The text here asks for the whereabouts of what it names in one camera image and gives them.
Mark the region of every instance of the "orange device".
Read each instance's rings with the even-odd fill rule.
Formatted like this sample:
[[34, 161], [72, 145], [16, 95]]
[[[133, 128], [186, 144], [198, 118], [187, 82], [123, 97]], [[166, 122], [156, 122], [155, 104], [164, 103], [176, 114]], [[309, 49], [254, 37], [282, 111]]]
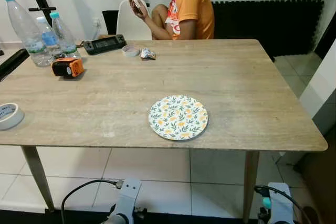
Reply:
[[84, 72], [82, 60], [75, 58], [59, 58], [51, 67], [56, 76], [76, 77]]

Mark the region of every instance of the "person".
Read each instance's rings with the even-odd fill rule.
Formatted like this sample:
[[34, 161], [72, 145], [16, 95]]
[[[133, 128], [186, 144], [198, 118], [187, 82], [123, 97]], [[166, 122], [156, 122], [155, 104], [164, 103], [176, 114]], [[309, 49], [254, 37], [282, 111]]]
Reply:
[[213, 39], [215, 15], [211, 0], [172, 0], [158, 5], [149, 17], [146, 7], [129, 0], [133, 12], [151, 29], [153, 39]]

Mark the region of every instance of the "plastic bottle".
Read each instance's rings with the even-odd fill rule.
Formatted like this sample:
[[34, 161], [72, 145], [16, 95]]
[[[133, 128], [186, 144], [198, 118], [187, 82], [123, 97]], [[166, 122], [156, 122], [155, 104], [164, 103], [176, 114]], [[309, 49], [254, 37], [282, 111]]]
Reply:
[[49, 53], [53, 56], [54, 60], [64, 57], [65, 55], [58, 44], [57, 35], [48, 24], [47, 19], [44, 16], [41, 16], [37, 17], [36, 20], [38, 29], [42, 33], [42, 39], [46, 43]]
[[34, 19], [15, 0], [6, 0], [10, 22], [33, 62], [38, 67], [46, 67], [53, 62], [53, 57], [42, 40]]
[[64, 24], [64, 22], [59, 18], [57, 12], [50, 13], [53, 29], [58, 37], [59, 45], [63, 53], [67, 55], [68, 58], [80, 59], [80, 54], [77, 50], [74, 37], [72, 36], [70, 30]]

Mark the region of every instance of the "orange t-shirt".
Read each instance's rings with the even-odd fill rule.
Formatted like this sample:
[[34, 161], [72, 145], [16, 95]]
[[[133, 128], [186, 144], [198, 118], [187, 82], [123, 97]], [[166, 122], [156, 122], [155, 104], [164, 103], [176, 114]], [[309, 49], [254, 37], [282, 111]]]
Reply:
[[197, 20], [196, 39], [213, 39], [215, 32], [215, 14], [211, 0], [172, 0], [166, 23], [173, 27], [173, 39], [180, 35], [179, 23], [184, 20]]

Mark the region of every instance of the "white plate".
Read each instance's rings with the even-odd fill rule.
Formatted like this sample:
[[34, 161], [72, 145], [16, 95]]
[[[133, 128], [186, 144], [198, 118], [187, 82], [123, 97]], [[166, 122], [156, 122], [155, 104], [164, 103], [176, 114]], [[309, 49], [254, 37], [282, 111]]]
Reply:
[[202, 133], [208, 123], [208, 114], [196, 99], [186, 95], [171, 95], [152, 106], [148, 120], [156, 134], [180, 141]]

